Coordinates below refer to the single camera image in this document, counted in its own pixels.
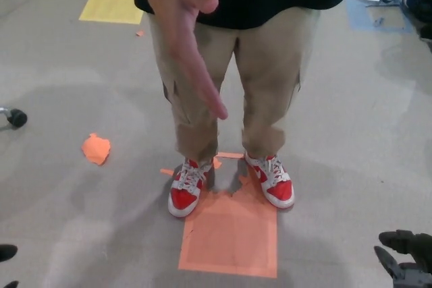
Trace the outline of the robot left black hand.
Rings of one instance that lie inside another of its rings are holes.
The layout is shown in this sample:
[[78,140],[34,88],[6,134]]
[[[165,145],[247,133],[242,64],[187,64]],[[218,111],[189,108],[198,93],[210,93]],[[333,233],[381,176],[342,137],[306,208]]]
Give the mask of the robot left black hand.
[[[11,260],[18,252],[18,247],[13,244],[0,245],[0,262]],[[19,285],[18,281],[11,281],[4,288],[16,288]]]

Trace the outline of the robot right black hand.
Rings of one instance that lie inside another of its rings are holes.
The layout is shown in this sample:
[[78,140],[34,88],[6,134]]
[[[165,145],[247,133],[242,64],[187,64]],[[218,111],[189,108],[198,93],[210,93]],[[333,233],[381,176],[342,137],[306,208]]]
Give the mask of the robot right black hand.
[[379,241],[399,254],[410,254],[414,262],[398,263],[381,246],[375,246],[375,254],[392,278],[393,287],[431,287],[431,236],[414,234],[407,230],[385,231],[379,234]]

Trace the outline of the person right bare hand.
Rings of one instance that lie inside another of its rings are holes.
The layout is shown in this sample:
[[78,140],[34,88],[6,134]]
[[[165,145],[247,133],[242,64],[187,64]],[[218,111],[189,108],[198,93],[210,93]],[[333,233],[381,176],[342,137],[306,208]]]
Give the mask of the person right bare hand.
[[194,27],[199,13],[212,13],[219,0],[148,0],[171,58],[212,114],[227,119],[227,109],[198,51]]

